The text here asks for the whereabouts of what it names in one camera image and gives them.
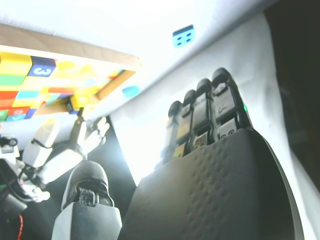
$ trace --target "blue round block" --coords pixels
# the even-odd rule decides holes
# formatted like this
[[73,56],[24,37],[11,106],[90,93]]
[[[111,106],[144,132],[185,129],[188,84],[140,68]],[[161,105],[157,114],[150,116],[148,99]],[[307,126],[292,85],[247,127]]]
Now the blue round block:
[[138,88],[138,86],[128,86],[124,89],[122,89],[123,95],[126,98],[132,98],[137,96],[140,93],[140,90]]

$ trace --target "robotic hand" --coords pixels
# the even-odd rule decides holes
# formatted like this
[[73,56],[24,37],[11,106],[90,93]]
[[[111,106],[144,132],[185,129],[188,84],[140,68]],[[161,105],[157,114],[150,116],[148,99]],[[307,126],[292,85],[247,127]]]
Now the robotic hand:
[[37,130],[33,139],[26,145],[22,161],[17,147],[18,141],[10,135],[0,136],[0,158],[11,168],[15,179],[8,181],[8,175],[0,169],[0,176],[5,187],[0,190],[2,208],[16,209],[9,212],[7,218],[19,215],[27,208],[26,202],[42,202],[50,198],[50,193],[43,191],[46,184],[56,180],[61,175],[74,168],[87,154],[104,141],[104,135],[109,129],[105,117],[95,121],[87,129],[86,120],[79,111],[70,135],[70,148],[59,153],[47,163],[52,145],[59,133],[60,125],[54,119],[49,119]]

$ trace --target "green block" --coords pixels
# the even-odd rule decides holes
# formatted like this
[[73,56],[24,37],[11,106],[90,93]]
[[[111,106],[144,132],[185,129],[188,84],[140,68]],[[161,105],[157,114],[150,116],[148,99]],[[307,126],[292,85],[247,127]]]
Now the green block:
[[0,110],[0,122],[4,122],[6,120],[8,111],[9,110]]
[[26,76],[23,75],[1,75],[0,86],[20,86]]

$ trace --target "wooden frame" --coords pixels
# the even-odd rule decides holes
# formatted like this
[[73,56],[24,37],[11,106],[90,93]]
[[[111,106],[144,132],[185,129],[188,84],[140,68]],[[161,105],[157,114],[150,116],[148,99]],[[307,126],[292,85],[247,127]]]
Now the wooden frame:
[[[38,56],[50,59],[84,61],[92,65],[115,67],[125,71],[92,96],[97,104],[134,75],[141,67],[140,59],[123,52],[90,45],[62,37],[0,24],[0,52]],[[67,112],[62,104],[41,106],[35,115]]]

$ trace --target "red wire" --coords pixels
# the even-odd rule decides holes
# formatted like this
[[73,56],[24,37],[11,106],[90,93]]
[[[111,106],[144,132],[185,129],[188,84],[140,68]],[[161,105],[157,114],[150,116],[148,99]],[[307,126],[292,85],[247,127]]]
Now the red wire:
[[20,240],[21,236],[22,236],[22,229],[24,229],[24,219],[21,215],[19,215],[20,217],[20,229],[19,229],[19,234],[18,234],[18,239]]

